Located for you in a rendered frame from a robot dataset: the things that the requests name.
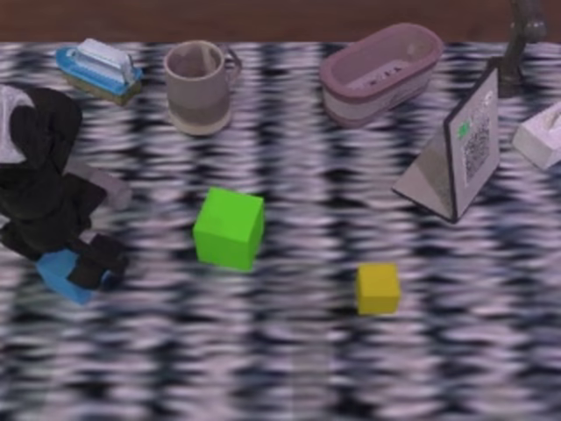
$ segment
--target table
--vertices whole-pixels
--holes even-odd
[[[236,44],[236,119],[199,140],[166,120],[169,45],[121,46],[146,72],[124,109],[70,90],[57,47],[0,45],[0,82],[81,101],[76,154],[136,191],[128,211],[96,218],[133,264],[120,290],[77,310],[0,250],[2,419],[558,416],[561,168],[542,173],[509,145],[561,97],[558,46],[529,47],[525,92],[501,102],[501,167],[455,226],[390,187],[504,46],[447,46],[423,95],[345,131],[324,115],[316,74],[341,45]],[[195,261],[189,230],[215,185],[266,199],[251,274]],[[384,260],[399,265],[399,312],[358,317],[355,268]]]

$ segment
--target pink container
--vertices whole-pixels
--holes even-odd
[[[370,123],[427,87],[444,44],[413,24],[389,26],[323,61],[323,105],[341,126]]]

